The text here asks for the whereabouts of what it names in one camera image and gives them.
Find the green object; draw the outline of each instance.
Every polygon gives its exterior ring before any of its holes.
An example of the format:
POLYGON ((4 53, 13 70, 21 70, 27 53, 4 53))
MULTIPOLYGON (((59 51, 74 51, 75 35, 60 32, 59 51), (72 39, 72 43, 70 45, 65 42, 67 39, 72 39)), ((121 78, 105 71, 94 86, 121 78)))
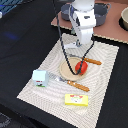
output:
POLYGON ((72 27, 72 30, 71 30, 71 34, 75 34, 75 30, 74 30, 73 27, 72 27))

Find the small box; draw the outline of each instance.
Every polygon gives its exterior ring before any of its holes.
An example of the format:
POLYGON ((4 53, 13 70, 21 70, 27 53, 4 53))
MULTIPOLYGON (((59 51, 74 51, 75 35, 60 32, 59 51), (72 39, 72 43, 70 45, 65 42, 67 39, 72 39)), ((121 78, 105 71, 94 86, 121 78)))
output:
POLYGON ((76 106, 88 106, 88 96, 65 94, 65 104, 76 105, 76 106))
POLYGON ((48 72, 45 70, 34 70, 32 74, 32 80, 34 85, 46 87, 49 81, 48 72))

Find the striped cloth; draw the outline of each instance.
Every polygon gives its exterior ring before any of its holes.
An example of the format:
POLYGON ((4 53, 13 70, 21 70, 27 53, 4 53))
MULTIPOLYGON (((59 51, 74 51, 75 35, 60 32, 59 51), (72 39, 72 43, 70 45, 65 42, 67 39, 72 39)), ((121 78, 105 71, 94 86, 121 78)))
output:
MULTIPOLYGON (((62 39, 64 44, 68 44, 75 42, 77 37, 63 34, 62 39)), ((92 42, 77 49, 66 49, 66 52, 83 56, 91 44, 92 42)), ((117 52, 118 47, 95 41, 94 47, 86 57, 101 61, 102 65, 88 63, 85 77, 77 81, 77 83, 89 87, 89 92, 84 92, 66 83, 57 82, 52 79, 49 80, 46 88, 39 88, 34 86, 30 79, 17 98, 78 128, 95 128, 117 52), (88 107, 65 105, 65 94, 88 95, 88 107)), ((58 40, 39 69, 61 76, 59 66, 64 59, 61 44, 58 40)))

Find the red object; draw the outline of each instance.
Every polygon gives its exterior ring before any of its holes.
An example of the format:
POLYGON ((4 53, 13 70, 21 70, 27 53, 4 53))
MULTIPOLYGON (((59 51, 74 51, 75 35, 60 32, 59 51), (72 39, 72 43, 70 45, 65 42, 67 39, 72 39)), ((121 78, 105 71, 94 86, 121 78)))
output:
MULTIPOLYGON (((80 65, 81 65, 81 61, 78 62, 77 65, 75 66, 76 72, 78 72, 78 70, 80 69, 80 65)), ((88 64, 85 61, 83 61, 80 75, 83 75, 86 72, 87 68, 88 68, 88 64)))

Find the table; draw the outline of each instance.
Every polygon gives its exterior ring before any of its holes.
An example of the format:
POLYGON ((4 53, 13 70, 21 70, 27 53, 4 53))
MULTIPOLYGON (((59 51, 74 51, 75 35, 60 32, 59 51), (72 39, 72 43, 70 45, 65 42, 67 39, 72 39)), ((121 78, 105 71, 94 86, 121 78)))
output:
MULTIPOLYGON (((56 3, 57 12, 61 6, 56 3)), ((51 1, 36 0, 16 7, 0 20, 0 104, 50 128, 74 128, 16 98, 59 39, 57 27, 51 26, 54 17, 51 1)), ((96 128, 127 128, 128 45, 95 39, 119 47, 96 128)))

